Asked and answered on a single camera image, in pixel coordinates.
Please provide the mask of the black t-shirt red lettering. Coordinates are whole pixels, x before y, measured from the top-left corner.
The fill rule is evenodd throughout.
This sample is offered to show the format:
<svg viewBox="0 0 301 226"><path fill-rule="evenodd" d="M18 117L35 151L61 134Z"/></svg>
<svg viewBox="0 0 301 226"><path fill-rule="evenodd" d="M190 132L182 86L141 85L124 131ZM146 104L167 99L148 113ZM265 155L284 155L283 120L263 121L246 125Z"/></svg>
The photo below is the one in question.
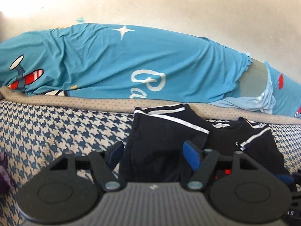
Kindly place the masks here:
<svg viewBox="0 0 301 226"><path fill-rule="evenodd" d="M185 183L204 149L223 156L243 152L278 178L289 176L269 125L243 117L209 122L188 104L135 109L119 174L127 182Z"/></svg>

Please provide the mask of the houndstooth blue beige bed sheet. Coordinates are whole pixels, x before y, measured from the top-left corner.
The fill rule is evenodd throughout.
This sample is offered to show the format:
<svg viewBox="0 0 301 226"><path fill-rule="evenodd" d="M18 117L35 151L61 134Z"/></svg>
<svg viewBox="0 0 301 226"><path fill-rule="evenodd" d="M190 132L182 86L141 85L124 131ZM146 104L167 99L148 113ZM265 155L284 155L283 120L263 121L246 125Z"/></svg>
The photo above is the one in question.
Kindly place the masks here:
<svg viewBox="0 0 301 226"><path fill-rule="evenodd" d="M136 107L166 106L167 101L27 97L1 87L1 151L17 185L27 182L64 152L86 155L125 141ZM300 120L286 116L191 104L210 122L244 117L270 125L290 172L300 169Z"/></svg>

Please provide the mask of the purple floral garment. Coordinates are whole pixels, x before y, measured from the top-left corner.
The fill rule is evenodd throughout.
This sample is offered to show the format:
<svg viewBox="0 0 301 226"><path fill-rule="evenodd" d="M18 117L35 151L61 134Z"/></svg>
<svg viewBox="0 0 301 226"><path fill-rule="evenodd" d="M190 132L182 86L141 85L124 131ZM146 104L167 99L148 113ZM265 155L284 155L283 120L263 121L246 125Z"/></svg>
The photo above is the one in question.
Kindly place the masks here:
<svg viewBox="0 0 301 226"><path fill-rule="evenodd" d="M10 173L8 173L8 156L6 152L1 152L0 162L0 193L4 194L10 189L17 188L17 185Z"/></svg>

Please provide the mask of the blue cartoon print bedding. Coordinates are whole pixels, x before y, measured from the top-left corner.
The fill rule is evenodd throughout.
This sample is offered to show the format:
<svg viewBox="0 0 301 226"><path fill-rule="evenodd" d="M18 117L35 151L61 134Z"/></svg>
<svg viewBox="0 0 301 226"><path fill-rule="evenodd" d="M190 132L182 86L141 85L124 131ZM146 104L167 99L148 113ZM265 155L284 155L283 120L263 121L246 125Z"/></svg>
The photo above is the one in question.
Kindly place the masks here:
<svg viewBox="0 0 301 226"><path fill-rule="evenodd" d="M28 96L209 103L300 118L300 84L209 38L77 24L1 43L1 86Z"/></svg>

